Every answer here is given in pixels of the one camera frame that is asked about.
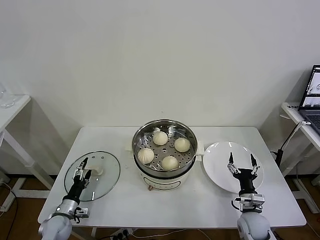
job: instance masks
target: glass pot lid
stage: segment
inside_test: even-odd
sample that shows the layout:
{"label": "glass pot lid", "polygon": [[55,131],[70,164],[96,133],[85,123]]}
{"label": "glass pot lid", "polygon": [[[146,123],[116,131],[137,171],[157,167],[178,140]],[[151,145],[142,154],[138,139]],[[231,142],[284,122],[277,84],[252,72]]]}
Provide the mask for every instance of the glass pot lid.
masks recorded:
{"label": "glass pot lid", "polygon": [[81,162],[88,158],[85,169],[93,169],[89,184],[82,191],[80,201],[88,202],[106,195],[116,185],[120,176],[120,164],[115,156],[105,151],[87,153],[78,158],[68,169],[64,177],[64,188],[69,192],[74,184],[73,176]]}

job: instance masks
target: pot handle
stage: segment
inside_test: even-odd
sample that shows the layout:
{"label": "pot handle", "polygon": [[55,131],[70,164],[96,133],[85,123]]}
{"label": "pot handle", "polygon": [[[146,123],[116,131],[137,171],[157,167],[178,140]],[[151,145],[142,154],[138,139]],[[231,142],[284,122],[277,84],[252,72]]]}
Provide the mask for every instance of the pot handle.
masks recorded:
{"label": "pot handle", "polygon": [[205,155],[205,147],[204,147],[204,143],[201,140],[198,140],[198,146],[196,149],[196,156],[203,156]]}
{"label": "pot handle", "polygon": [[132,140],[128,140],[125,143],[124,150],[126,150],[127,152],[132,152]]}
{"label": "pot handle", "polygon": [[196,162],[202,162],[202,156],[195,156]]}

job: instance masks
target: laptop keyboard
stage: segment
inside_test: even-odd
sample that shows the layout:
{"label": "laptop keyboard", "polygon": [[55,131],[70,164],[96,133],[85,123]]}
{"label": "laptop keyboard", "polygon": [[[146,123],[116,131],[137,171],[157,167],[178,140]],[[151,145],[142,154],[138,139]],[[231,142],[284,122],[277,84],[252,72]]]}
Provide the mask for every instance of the laptop keyboard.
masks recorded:
{"label": "laptop keyboard", "polygon": [[314,124],[318,129],[320,129],[320,115],[307,115],[312,124]]}

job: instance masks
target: floor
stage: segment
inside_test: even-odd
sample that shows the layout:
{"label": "floor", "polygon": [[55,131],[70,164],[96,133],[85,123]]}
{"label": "floor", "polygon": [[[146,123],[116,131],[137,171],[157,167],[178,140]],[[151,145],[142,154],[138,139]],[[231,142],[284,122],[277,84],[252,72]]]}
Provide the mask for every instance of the floor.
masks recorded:
{"label": "floor", "polygon": [[[9,183],[11,187],[16,182],[16,178],[12,179]],[[320,187],[314,187],[310,183],[309,178],[302,179],[304,185],[312,195],[314,201],[320,207]],[[287,179],[287,183],[291,190],[297,190],[291,179]],[[28,178],[23,189],[34,190],[46,190],[37,179]],[[4,201],[8,195],[8,190],[0,187],[0,203]],[[12,225],[12,229],[9,233],[10,226],[13,222],[16,207],[18,203],[18,209],[16,218]],[[42,209],[45,199],[30,199],[30,198],[18,198],[17,202],[14,202],[10,210],[4,213],[0,217],[0,240],[40,240],[38,235],[39,223],[37,222],[38,215]],[[298,200],[298,204],[304,213],[309,224],[314,230],[320,234],[320,214],[312,214],[306,203],[303,200]],[[91,232],[91,228],[84,228],[88,233]],[[116,229],[112,228],[98,228],[96,232],[96,238],[102,238],[115,232]],[[135,231],[135,235],[139,237],[166,234],[172,230],[168,229],[138,229]],[[239,240],[238,231],[236,229],[210,229],[203,230],[212,240]],[[316,240],[318,239],[311,228],[306,225],[303,227],[291,227],[291,228],[278,228],[276,232],[283,240]],[[77,238],[71,236],[69,240],[76,240]],[[137,239],[133,236],[129,237],[130,240]],[[206,240],[207,238],[198,230],[190,229],[181,232],[172,233],[167,236],[147,237],[146,240]]]}

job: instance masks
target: cable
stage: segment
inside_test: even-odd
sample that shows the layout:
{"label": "cable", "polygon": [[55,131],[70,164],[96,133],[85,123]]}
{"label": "cable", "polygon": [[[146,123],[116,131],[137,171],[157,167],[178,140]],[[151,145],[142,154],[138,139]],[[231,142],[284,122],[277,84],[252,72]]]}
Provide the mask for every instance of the cable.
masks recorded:
{"label": "cable", "polygon": [[235,209],[240,211],[240,209],[234,205],[234,201],[233,200],[231,200],[231,205],[232,205],[232,207],[234,207]]}
{"label": "cable", "polygon": [[146,239],[146,238],[166,236],[166,235],[169,235],[169,234],[173,234],[173,233],[177,233],[177,232],[182,232],[182,231],[185,231],[185,230],[187,230],[187,229],[172,231],[172,232],[169,232],[169,233],[166,233],[166,234],[151,235],[151,236],[136,236],[136,235],[134,235],[133,233],[132,233],[131,235],[132,235],[133,237],[137,238],[137,239]]}
{"label": "cable", "polygon": [[320,236],[319,236],[318,233],[314,230],[314,228],[313,228],[308,222],[306,222],[306,224],[309,225],[309,227],[312,229],[312,231],[314,232],[314,234],[318,237],[318,239],[320,239]]}
{"label": "cable", "polygon": [[203,235],[205,235],[207,239],[211,240],[211,238],[210,238],[207,234],[205,234],[204,231],[202,231],[202,230],[200,230],[200,229],[197,229],[197,230],[200,231],[201,233],[203,233]]}
{"label": "cable", "polygon": [[284,240],[282,237],[279,236],[279,234],[276,231],[273,231],[272,233],[277,240]]}
{"label": "cable", "polygon": [[301,122],[299,122],[297,125],[295,125],[294,129],[290,132],[289,136],[286,138],[286,140],[283,142],[282,146],[280,147],[280,150],[282,150],[282,148],[285,146],[286,142],[292,138],[293,136],[293,133],[295,132],[296,128],[298,127],[298,125],[300,124]]}
{"label": "cable", "polygon": [[8,240],[9,235],[10,235],[11,230],[12,230],[12,227],[13,227],[14,222],[15,222],[16,217],[17,217],[17,212],[18,212],[18,200],[17,200],[17,196],[15,195],[15,193],[12,191],[12,188],[11,188],[8,184],[6,184],[5,182],[0,182],[0,184],[4,184],[4,185],[6,185],[6,186],[8,187],[8,188],[6,188],[6,187],[0,185],[0,188],[4,188],[4,189],[7,189],[7,190],[10,190],[10,192],[14,195],[14,201],[16,202],[16,205],[15,205],[16,207],[15,207],[15,213],[14,213],[13,221],[12,221],[12,223],[11,223],[9,232],[8,232],[6,238],[5,238],[5,240]]}
{"label": "cable", "polygon": [[[166,236],[166,235],[169,235],[169,234],[178,233],[178,232],[182,232],[182,231],[185,231],[185,230],[187,230],[187,229],[172,231],[172,232],[169,232],[169,233],[166,233],[166,234],[151,235],[151,236],[136,236],[133,233],[131,235],[133,237],[137,238],[137,239],[145,239],[145,238]],[[204,233],[202,230],[200,230],[200,229],[197,229],[197,230],[200,231],[203,235],[205,235],[207,239],[211,240],[211,238],[206,233]]]}
{"label": "cable", "polygon": [[[4,206],[0,206],[0,209],[6,209]],[[3,211],[1,214],[0,214],[0,218],[2,217],[2,215],[5,213],[5,211]]]}
{"label": "cable", "polygon": [[305,125],[311,125],[311,123],[309,121],[300,121],[297,125],[295,125],[295,127],[293,128],[293,130],[291,131],[289,136],[286,138],[286,140],[283,142],[282,146],[278,149],[278,151],[277,152],[275,152],[275,151],[270,152],[270,153],[275,154],[275,163],[278,167],[280,167],[282,156],[284,154],[284,149],[288,146],[291,138],[299,130],[300,127],[305,126]]}

